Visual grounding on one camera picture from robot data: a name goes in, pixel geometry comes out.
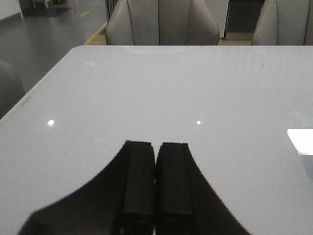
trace glossy table surface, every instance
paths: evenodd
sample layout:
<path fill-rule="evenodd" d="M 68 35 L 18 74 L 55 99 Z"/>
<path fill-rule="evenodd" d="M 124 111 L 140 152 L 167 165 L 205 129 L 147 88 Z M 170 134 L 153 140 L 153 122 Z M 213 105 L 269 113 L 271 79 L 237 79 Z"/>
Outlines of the glossy table surface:
<path fill-rule="evenodd" d="M 311 235 L 313 156 L 287 129 L 313 128 L 312 91 L 313 47 L 77 47 L 0 120 L 0 234 L 133 140 L 188 143 L 253 235 Z"/>

